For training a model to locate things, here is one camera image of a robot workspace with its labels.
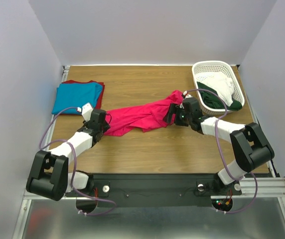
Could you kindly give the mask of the pink t-shirt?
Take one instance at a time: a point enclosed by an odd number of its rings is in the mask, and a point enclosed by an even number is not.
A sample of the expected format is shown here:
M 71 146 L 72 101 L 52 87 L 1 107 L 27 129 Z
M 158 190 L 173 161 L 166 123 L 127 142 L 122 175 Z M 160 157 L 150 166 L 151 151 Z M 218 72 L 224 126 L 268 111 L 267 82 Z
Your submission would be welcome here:
M 111 120 L 110 128 L 104 133 L 107 136 L 123 136 L 134 128 L 140 128 L 143 132 L 167 127 L 163 118 L 169 110 L 171 103 L 181 104 L 182 92 L 175 90 L 168 97 L 153 103 L 141 106 L 126 107 L 108 111 Z

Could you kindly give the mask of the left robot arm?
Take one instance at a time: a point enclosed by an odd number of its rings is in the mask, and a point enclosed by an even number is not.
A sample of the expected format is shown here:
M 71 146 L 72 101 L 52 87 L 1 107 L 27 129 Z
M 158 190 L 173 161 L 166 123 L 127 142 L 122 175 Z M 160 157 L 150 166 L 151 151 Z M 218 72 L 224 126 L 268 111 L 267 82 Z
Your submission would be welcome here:
M 110 126 L 106 111 L 93 109 L 88 113 L 89 117 L 83 116 L 83 126 L 69 140 L 51 151 L 36 153 L 26 184 L 28 192 L 58 201 L 73 189 L 73 180 L 80 177 L 77 191 L 82 196 L 93 193 L 94 184 L 88 175 L 76 172 L 77 156 L 98 143 Z

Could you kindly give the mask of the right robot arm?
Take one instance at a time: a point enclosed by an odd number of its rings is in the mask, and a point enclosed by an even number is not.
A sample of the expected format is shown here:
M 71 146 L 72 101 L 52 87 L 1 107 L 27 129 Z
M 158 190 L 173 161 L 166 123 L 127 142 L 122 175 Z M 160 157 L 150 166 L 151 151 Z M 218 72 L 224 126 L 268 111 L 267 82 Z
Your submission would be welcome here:
M 226 164 L 217 173 L 212 188 L 217 194 L 224 194 L 230 184 L 239 181 L 245 174 L 272 160 L 275 152 L 264 132 L 257 123 L 236 124 L 223 121 L 216 117 L 204 115 L 199 102 L 194 97 L 183 99 L 181 104 L 171 103 L 163 118 L 166 123 L 171 121 L 178 126 L 189 126 L 193 131 L 216 137 L 218 150 L 221 152 L 219 140 L 232 145 L 235 159 Z

